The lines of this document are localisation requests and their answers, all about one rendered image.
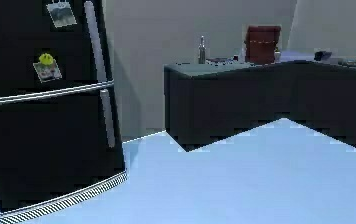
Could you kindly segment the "grey metal bottle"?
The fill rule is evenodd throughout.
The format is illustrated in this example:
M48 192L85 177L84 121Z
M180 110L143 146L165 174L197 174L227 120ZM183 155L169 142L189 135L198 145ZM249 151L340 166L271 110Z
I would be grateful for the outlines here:
M206 48L205 48L205 40L204 36L200 37L200 44L198 47L198 64L205 64L206 61Z

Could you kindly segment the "dark flat tray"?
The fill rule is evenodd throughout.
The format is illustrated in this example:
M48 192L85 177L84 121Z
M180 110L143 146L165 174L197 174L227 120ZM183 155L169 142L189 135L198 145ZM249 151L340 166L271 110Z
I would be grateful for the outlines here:
M238 64L238 60L234 60L233 58L207 58L206 64L209 65L230 65L230 64Z

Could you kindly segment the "black kitchen counter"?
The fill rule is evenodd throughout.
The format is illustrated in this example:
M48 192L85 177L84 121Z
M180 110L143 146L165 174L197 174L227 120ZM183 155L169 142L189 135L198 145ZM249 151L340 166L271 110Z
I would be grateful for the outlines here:
M165 129L187 152L281 118L356 147L356 69L296 60L164 67Z

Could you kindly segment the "black fridge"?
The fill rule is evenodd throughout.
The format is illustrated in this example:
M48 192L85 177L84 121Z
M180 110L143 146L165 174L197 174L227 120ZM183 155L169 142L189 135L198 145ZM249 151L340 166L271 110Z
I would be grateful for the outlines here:
M0 224L18 224L102 194L126 178L104 0L67 0L77 24L56 28L52 0L0 0ZM99 82L84 3L92 1L107 80ZM41 83L43 53L62 77ZM100 91L110 95L108 146Z

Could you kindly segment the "grey photo on fridge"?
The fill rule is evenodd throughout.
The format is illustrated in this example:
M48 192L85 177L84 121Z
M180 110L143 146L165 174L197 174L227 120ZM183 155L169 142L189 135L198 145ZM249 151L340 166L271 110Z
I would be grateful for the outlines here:
M56 28L76 25L76 19L70 3L67 0L52 0L46 5L53 24Z

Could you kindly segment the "small black object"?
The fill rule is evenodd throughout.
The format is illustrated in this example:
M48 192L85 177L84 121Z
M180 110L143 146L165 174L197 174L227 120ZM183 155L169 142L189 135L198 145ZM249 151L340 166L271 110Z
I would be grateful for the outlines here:
M315 61L326 61L331 57L332 53L329 51L317 51L314 54Z

